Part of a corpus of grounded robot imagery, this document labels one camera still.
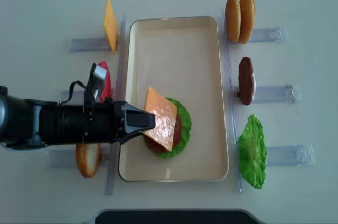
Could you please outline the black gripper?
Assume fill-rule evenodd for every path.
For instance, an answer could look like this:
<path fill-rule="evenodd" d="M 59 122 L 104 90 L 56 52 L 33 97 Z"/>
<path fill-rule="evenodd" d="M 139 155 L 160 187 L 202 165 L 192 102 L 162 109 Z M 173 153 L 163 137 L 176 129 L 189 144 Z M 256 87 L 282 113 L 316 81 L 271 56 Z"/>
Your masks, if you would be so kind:
<path fill-rule="evenodd" d="M 83 122 L 83 142 L 86 144 L 120 141 L 123 145 L 156 125 L 154 114 L 112 98 L 103 103 L 85 102 Z"/>

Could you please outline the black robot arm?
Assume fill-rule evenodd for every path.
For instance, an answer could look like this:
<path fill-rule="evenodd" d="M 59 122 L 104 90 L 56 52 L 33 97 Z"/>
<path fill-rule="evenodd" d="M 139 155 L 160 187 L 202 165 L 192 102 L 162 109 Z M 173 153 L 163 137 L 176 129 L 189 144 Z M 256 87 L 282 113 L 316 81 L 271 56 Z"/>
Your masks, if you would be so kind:
<path fill-rule="evenodd" d="M 92 101 L 83 105 L 19 99 L 1 87 L 1 145 L 14 151 L 40 150 L 51 145 L 123 144 L 153 129 L 155 115 L 125 101 Z"/>

